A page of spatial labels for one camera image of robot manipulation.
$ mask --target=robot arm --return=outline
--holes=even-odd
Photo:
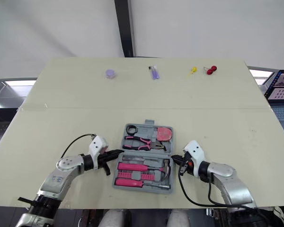
[[[56,169],[42,183],[33,201],[19,198],[31,206],[28,212],[21,216],[16,227],[52,227],[53,218],[75,177],[84,171],[102,167],[107,175],[110,174],[107,161],[116,159],[123,151],[105,152],[107,147],[106,140],[95,135],[89,146],[88,155],[61,158],[56,164]]]
[[[181,175],[188,171],[204,182],[211,181],[221,191],[225,204],[256,207],[250,191],[238,178],[234,168],[226,164],[206,162],[204,152],[195,140],[189,142],[183,151],[185,164],[180,170]]]

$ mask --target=pliers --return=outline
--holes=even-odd
[[[139,146],[139,147],[132,147],[130,145],[123,145],[124,149],[127,150],[151,150],[151,149],[165,149],[165,146],[160,142],[152,142],[151,139],[145,139],[138,136],[125,136],[124,140],[137,140],[146,145]]]

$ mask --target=hammer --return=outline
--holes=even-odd
[[[170,166],[168,159],[164,160],[163,167],[152,167],[142,164],[119,163],[118,170],[131,170],[131,171],[141,171],[141,172],[146,172],[148,170],[159,170],[164,173],[162,181],[165,180],[170,175]]]

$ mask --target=toolbox latch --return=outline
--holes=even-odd
[[[147,125],[155,125],[155,121],[154,120],[150,120],[150,119],[146,119],[145,120],[145,124],[147,124]]]

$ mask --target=white wall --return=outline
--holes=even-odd
[[[123,57],[113,0],[0,0],[0,79],[52,57]]]
[[[284,0],[132,0],[138,56],[284,69]]]

